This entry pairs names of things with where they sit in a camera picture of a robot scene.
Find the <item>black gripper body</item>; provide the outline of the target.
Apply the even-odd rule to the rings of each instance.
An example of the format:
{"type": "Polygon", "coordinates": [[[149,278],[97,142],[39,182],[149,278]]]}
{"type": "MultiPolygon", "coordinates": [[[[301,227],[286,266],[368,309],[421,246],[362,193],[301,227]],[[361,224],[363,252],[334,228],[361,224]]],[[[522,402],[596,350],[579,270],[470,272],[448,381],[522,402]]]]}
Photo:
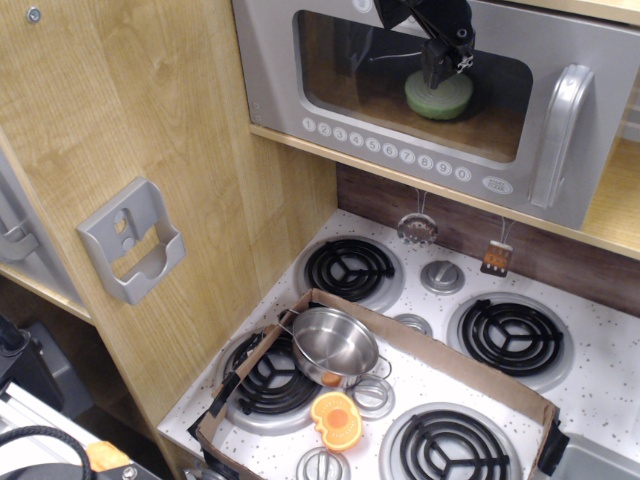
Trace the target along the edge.
{"type": "Polygon", "coordinates": [[[444,57],[455,70],[473,63],[475,30],[467,1],[454,0],[382,0],[375,8],[385,29],[392,29],[412,17],[431,42],[444,47],[444,57]]]}

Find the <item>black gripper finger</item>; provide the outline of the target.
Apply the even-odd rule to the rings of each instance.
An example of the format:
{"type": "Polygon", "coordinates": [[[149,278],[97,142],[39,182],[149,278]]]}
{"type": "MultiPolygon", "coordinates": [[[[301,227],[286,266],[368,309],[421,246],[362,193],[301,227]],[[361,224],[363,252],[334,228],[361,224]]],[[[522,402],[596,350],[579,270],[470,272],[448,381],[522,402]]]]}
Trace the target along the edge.
{"type": "Polygon", "coordinates": [[[421,47],[421,65],[426,86],[438,86],[457,73],[451,48],[439,39],[428,39],[421,47]]]}

